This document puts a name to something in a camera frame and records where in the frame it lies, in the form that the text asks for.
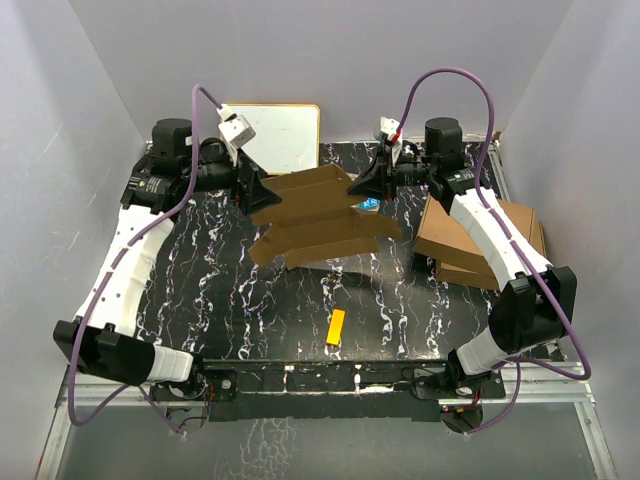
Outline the aluminium frame rail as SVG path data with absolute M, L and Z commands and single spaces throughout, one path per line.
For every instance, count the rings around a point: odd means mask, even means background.
M 211 423 L 200 401 L 128 389 L 82 428 L 56 405 L 40 479 L 612 479 L 590 386 L 506 367 L 474 436 L 398 418 Z

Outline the cardboard box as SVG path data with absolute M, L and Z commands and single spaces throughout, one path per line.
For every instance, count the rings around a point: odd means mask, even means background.
M 546 256 L 546 247 L 542 224 L 535 220 L 529 237 L 531 246 L 542 256 Z M 484 290 L 500 291 L 497 280 L 487 275 L 436 261 L 436 279 L 439 282 Z
M 281 197 L 277 205 L 251 216 L 266 231 L 249 248 L 259 267 L 282 256 L 287 269 L 309 263 L 379 251 L 382 238 L 398 240 L 398 222 L 358 205 L 347 189 L 352 179 L 338 165 L 271 177 L 265 185 Z
M 502 199 L 498 203 L 517 230 L 529 241 L 533 223 L 537 220 L 535 211 L 531 207 Z M 432 197 L 427 200 L 414 251 L 466 270 L 493 274 L 473 239 Z

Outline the yellow rectangular block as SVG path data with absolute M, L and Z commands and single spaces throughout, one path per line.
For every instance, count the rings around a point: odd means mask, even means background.
M 330 346 L 339 346 L 341 342 L 341 334 L 344 326 L 346 312 L 342 309 L 334 309 L 326 336 L 326 344 Z

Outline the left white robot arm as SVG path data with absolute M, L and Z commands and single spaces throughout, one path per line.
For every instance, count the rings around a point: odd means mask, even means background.
M 255 136 L 246 118 L 231 114 L 220 122 L 219 133 L 194 154 L 189 120 L 154 125 L 151 146 L 134 165 L 121 197 L 98 278 L 75 318 L 54 328 L 54 342 L 78 371 L 131 386 L 169 382 L 186 399 L 204 392 L 207 376 L 194 366 L 193 354 L 139 340 L 135 332 L 156 257 L 193 192 L 227 190 L 245 215 L 281 201 L 265 185 L 265 170 L 243 150 Z

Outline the white board with wooden frame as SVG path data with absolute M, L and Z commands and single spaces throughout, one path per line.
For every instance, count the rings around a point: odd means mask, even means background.
M 224 104 L 255 136 L 241 150 L 269 175 L 319 166 L 320 108 L 314 104 Z

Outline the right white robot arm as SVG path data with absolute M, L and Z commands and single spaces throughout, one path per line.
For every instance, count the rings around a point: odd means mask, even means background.
M 376 138 L 375 157 L 349 194 L 387 200 L 400 186 L 426 185 L 431 199 L 479 248 L 500 290 L 487 327 L 452 350 L 444 371 L 429 377 L 428 386 L 469 396 L 509 358 L 568 335 L 575 274 L 539 254 L 508 218 L 490 186 L 467 166 L 458 121 L 448 117 L 427 121 L 425 149 L 410 159 L 402 156 L 399 121 L 381 118 Z

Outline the blue illustrated book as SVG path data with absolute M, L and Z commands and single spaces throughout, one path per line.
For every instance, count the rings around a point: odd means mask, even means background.
M 367 198 L 366 200 L 357 204 L 357 207 L 361 210 L 377 212 L 380 208 L 381 201 L 374 198 Z

